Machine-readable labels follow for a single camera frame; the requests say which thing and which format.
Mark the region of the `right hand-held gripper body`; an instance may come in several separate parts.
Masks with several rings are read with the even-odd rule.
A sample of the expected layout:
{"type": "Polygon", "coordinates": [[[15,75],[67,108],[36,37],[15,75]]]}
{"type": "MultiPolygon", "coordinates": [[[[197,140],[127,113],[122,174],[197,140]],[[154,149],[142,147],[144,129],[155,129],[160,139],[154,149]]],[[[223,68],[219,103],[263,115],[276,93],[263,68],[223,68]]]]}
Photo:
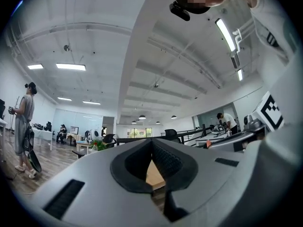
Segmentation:
{"type": "Polygon", "coordinates": [[[244,131],[259,134],[263,132],[265,136],[284,126],[284,118],[268,91],[262,97],[256,108],[244,117],[244,131]]]}

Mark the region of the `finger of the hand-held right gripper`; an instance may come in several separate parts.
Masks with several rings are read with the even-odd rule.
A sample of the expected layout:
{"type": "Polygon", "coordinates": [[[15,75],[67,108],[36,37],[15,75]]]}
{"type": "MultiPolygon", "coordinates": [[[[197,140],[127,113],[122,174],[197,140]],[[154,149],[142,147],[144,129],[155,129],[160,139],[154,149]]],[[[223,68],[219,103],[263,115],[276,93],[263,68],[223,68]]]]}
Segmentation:
{"type": "Polygon", "coordinates": [[[243,131],[211,144],[208,149],[229,152],[244,152],[248,144],[263,139],[263,132],[243,131]]]}

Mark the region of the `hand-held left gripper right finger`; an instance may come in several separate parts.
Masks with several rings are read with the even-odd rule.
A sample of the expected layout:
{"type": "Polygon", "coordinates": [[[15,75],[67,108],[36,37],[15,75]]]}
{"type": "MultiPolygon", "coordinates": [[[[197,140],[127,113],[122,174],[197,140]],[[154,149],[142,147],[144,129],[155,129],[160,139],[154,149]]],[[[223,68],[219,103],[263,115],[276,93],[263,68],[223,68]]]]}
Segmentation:
{"type": "Polygon", "coordinates": [[[152,139],[152,160],[165,181],[164,214],[229,214],[241,197],[230,183],[243,153],[152,139]]]}

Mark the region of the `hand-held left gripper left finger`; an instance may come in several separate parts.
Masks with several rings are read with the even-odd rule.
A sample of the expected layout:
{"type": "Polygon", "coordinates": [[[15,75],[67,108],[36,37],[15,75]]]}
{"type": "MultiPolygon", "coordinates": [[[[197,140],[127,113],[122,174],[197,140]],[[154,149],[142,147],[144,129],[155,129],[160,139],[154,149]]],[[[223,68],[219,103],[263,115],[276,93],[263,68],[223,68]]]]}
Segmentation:
{"type": "Polygon", "coordinates": [[[169,227],[150,193],[134,193],[112,176],[111,163],[144,143],[138,140],[86,155],[45,182],[33,195],[31,214],[48,227],[169,227]]]}

